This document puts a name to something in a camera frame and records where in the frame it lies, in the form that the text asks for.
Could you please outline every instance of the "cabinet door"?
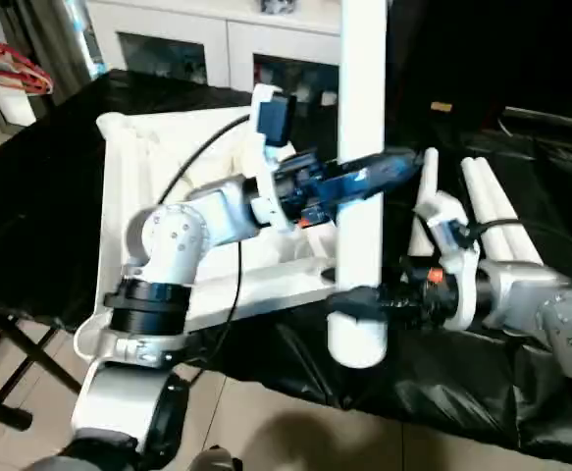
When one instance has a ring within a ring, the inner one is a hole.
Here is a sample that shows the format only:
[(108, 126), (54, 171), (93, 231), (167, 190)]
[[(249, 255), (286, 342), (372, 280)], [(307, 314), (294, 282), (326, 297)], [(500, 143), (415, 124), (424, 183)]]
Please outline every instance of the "cabinet door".
[(290, 93), (338, 92), (337, 35), (229, 22), (229, 56), (231, 88), (237, 90), (252, 91), (259, 81)]
[(229, 86), (224, 20), (96, 2), (87, 9), (109, 69)]

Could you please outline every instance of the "white cabinet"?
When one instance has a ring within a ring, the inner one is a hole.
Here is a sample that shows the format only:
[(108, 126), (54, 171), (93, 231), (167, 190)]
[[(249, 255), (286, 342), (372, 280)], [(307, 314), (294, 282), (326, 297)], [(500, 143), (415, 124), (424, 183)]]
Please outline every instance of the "white cabinet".
[(259, 0), (106, 1), (87, 8), (109, 69), (244, 91), (338, 89), (339, 0), (300, 0), (290, 15), (262, 14)]
[(226, 21), (98, 2), (87, 9), (109, 69), (229, 86)]
[[(229, 59), (231, 88), (252, 91), (255, 81), (267, 81), (262, 80), (262, 71), (258, 69), (266, 67), (270, 72), (268, 64), (274, 59), (276, 63), (283, 63), (279, 59), (296, 61), (300, 76), (306, 73), (305, 69), (314, 69), (314, 64), (338, 66), (340, 41), (336, 35), (229, 22)], [(335, 74), (338, 86), (338, 68)]]

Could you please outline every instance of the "chair leg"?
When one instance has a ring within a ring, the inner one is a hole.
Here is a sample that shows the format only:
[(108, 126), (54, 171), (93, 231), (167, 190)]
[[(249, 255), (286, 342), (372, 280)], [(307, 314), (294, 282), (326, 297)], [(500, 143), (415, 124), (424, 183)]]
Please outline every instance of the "chair leg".
[(23, 432), (32, 424), (32, 415), (25, 410), (0, 404), (0, 423)]
[[(45, 348), (46, 345), (52, 339), (54, 339), (54, 337), (57, 335), (57, 332), (58, 331), (56, 329), (50, 329), (48, 332), (46, 332), (45, 335), (41, 338), (41, 340), (37, 343), (37, 345), (39, 345), (39, 348)], [(13, 372), (13, 374), (4, 383), (4, 385), (2, 385), (2, 388), (0, 388), (0, 403), (6, 400), (8, 395), (15, 389), (15, 386), (18, 385), (20, 380), (24, 377), (24, 375), (30, 369), (33, 363), (34, 361), (29, 356), (27, 356), (25, 360), (22, 363), (20, 363), (20, 366), (18, 366), (17, 370)]]

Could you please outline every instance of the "white pvc pipe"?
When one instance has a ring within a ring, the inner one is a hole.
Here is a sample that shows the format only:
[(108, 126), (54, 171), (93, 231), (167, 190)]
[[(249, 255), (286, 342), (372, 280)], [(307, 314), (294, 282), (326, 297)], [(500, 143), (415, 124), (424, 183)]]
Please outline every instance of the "white pvc pipe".
[[(471, 206), (479, 223), (497, 219), (486, 184), (482, 181), (475, 161), (467, 157), (462, 161), (462, 173), (469, 189)], [(495, 261), (513, 260), (512, 251), (501, 228), (490, 228), (482, 235), (482, 243), (487, 256)]]
[[(513, 218), (517, 219), (517, 213), (510, 203), (508, 196), (501, 187), (499, 180), (489, 165), (489, 161), (484, 157), (475, 159), (480, 175), (483, 182), (488, 188), (491, 202), (494, 205), (494, 210), (499, 219)], [(501, 226), (503, 234), (512, 250), (512, 255), (515, 260), (522, 260), (526, 262), (534, 262), (543, 265), (543, 259), (539, 254), (537, 248), (532, 243), (530, 236), (523, 226)]]
[[(339, 69), (338, 160), (348, 162), (384, 149), (386, 21), (388, 0), (342, 0)], [(376, 287), (382, 277), (380, 194), (340, 205), (337, 289)], [(388, 325), (328, 316), (328, 348), (350, 368), (374, 366), (386, 355)]]
[[(416, 196), (416, 204), (433, 198), (439, 185), (439, 151), (430, 147), (425, 151), (421, 182)], [(413, 257), (428, 257), (434, 253), (434, 246), (427, 238), (423, 225), (418, 218), (412, 222), (412, 236), (407, 254)]]

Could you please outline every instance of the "table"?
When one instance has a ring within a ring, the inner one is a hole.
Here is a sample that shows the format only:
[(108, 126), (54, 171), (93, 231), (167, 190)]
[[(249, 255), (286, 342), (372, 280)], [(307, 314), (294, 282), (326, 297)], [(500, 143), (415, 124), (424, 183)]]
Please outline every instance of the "table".
[[(247, 93), (112, 71), (1, 146), (0, 313), (73, 331), (91, 312), (104, 169), (104, 141), (95, 125), (100, 114), (187, 111), (249, 100)], [(335, 155), (336, 115), (328, 108), (299, 120), (295, 147), (317, 144), (321, 157)], [(402, 138), (392, 137), (395, 132)], [(470, 154), (467, 149), (483, 148), (520, 216), (572, 234), (571, 155), (488, 136), (454, 146), (435, 133), (393, 129), (389, 139), (437, 146), (440, 187), (465, 200), (459, 161)], [(415, 190), (416, 183), (385, 198), (388, 267), (407, 246), (406, 205)], [(571, 248), (553, 237), (534, 240), (547, 264), (572, 276)], [(202, 346), (213, 346), (218, 332), (205, 331)], [(327, 352), (322, 306), (305, 306), (235, 323), (211, 366), (307, 400), (572, 462), (572, 405), (551, 355), (529, 341), (487, 332), (479, 322), (464, 333), (392, 333), (383, 364), (354, 371)]]

